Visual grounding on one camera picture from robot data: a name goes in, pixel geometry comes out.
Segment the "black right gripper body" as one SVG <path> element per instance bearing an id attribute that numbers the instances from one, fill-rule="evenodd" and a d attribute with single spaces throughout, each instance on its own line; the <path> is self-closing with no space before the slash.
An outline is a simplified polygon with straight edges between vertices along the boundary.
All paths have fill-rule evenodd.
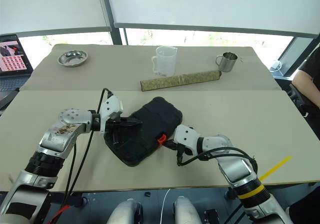
<path id="1" fill-rule="evenodd" d="M 176 150 L 176 156 L 177 157 L 182 157 L 184 154 L 187 156 L 193 156 L 193 152 L 186 146 L 180 143 L 174 143 L 176 145 L 177 150 Z"/>

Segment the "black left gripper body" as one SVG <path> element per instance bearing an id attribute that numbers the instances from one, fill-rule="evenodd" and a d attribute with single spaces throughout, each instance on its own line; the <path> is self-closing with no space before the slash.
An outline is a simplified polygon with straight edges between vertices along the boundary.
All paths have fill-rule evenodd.
<path id="1" fill-rule="evenodd" d="M 119 145 L 122 141 L 121 129 L 126 122 L 125 117 L 116 117 L 106 122 L 105 143 L 107 145 Z"/>

